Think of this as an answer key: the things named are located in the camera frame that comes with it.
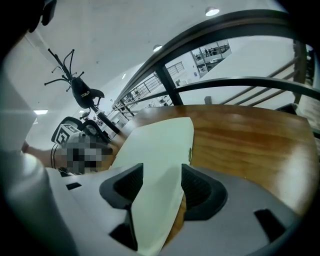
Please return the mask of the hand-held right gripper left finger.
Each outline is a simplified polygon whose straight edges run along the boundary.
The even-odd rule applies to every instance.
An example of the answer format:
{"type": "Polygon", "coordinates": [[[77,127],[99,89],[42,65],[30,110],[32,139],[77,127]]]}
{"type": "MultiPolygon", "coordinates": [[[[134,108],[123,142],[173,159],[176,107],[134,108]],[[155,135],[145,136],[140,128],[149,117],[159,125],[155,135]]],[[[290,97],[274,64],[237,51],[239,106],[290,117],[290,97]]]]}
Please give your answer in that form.
{"type": "Polygon", "coordinates": [[[141,256],[131,206],[143,185],[143,164],[68,177],[46,172],[78,256],[141,256]]]}

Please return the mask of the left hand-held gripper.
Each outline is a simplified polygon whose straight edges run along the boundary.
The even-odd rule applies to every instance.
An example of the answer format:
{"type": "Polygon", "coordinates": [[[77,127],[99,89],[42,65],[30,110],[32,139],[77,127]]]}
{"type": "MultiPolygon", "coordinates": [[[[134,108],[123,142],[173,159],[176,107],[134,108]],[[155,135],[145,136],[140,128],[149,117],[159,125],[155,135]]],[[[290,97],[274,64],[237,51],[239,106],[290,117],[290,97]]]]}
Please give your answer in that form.
{"type": "Polygon", "coordinates": [[[100,142],[70,124],[60,124],[51,140],[61,149],[62,155],[111,155],[109,143],[100,142]]]}

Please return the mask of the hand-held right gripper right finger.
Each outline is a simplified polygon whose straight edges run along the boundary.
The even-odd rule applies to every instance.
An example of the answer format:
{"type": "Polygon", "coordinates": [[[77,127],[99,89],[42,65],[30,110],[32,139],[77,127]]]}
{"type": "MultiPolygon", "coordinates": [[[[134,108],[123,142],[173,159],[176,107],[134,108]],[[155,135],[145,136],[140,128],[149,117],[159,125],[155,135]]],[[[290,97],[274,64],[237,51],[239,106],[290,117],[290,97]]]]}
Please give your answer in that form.
{"type": "Polygon", "coordinates": [[[299,217],[262,186],[244,178],[181,166],[184,224],[162,256],[271,256],[299,217]]]}

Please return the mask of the pale green box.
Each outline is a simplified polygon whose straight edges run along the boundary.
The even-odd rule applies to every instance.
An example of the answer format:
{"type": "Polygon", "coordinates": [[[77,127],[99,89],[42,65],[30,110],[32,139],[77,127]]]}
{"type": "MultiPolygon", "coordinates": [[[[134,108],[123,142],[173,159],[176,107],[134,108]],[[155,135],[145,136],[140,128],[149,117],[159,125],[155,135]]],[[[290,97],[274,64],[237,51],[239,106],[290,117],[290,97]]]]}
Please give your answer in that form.
{"type": "Polygon", "coordinates": [[[135,128],[111,167],[143,164],[143,185],[131,206],[137,252],[157,256],[179,211],[182,164],[190,163],[194,125],[189,117],[135,128]]]}

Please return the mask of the person's left forearm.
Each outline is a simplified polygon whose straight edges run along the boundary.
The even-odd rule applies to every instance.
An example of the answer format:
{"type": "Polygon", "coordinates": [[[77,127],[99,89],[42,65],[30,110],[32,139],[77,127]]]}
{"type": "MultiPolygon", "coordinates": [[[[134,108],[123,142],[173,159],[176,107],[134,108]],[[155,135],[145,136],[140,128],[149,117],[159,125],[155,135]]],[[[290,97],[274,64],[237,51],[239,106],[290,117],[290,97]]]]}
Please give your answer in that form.
{"type": "Polygon", "coordinates": [[[24,141],[21,151],[38,158],[46,168],[59,169],[66,166],[59,147],[53,146],[52,149],[42,150],[30,146],[24,141]]]}

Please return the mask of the black coat rack with cap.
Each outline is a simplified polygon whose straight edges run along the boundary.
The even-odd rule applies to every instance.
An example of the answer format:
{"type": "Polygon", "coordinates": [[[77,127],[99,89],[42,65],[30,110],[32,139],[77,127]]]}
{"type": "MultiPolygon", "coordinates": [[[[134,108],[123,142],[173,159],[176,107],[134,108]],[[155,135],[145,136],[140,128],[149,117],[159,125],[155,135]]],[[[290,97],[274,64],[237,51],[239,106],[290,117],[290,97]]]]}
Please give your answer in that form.
{"type": "MultiPolygon", "coordinates": [[[[56,69],[60,69],[61,72],[62,72],[62,75],[61,75],[61,78],[58,78],[58,79],[54,79],[54,80],[51,80],[49,82],[45,82],[44,83],[44,86],[47,86],[49,84],[52,84],[52,83],[55,83],[55,82],[58,82],[58,81],[63,81],[63,82],[66,82],[68,83],[68,89],[66,90],[66,92],[68,92],[69,90],[72,91],[71,89],[71,80],[73,78],[77,78],[77,77],[80,77],[82,79],[82,75],[85,73],[84,71],[79,74],[78,76],[76,76],[77,72],[75,73],[72,73],[72,62],[73,62],[73,56],[74,56],[74,52],[75,50],[72,49],[70,51],[70,53],[63,59],[63,61],[60,60],[60,58],[58,57],[57,54],[53,53],[51,51],[50,48],[47,49],[48,52],[54,57],[54,59],[57,61],[58,63],[58,66],[56,66],[54,68],[54,70],[52,71],[52,73],[56,70],[56,69]]],[[[115,132],[116,134],[118,134],[120,132],[120,129],[116,127],[115,124],[113,124],[108,118],[107,116],[99,109],[99,102],[98,102],[99,98],[95,98],[93,101],[94,101],[94,104],[95,106],[92,106],[91,108],[88,108],[90,110],[93,110],[94,113],[96,114],[96,116],[104,123],[106,124],[113,132],[115,132]]]]}

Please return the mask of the black hanging bag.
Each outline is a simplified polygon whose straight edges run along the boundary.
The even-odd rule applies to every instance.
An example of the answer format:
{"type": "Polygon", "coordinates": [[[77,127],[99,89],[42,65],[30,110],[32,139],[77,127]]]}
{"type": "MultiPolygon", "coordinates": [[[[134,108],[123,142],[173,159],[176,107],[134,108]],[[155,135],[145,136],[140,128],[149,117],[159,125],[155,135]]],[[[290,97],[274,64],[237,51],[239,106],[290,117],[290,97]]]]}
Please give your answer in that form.
{"type": "Polygon", "coordinates": [[[94,99],[99,98],[99,103],[100,99],[105,97],[102,91],[88,87],[80,77],[73,77],[70,85],[73,97],[83,109],[88,109],[92,106],[95,107],[94,99]]]}

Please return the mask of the black metal railing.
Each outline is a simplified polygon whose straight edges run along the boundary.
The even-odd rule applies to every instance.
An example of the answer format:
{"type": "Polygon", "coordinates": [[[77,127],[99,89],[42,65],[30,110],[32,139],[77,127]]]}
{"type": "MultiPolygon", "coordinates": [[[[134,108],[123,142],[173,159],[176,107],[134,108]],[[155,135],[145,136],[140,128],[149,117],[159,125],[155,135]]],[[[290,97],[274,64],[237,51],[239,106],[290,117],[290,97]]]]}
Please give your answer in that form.
{"type": "Polygon", "coordinates": [[[166,69],[166,63],[211,42],[245,36],[277,36],[297,40],[320,51],[320,39],[303,21],[285,12],[252,9],[227,13],[201,22],[180,33],[155,52],[133,75],[118,98],[121,101],[134,87],[156,72],[175,106],[183,105],[180,90],[166,69]]]}

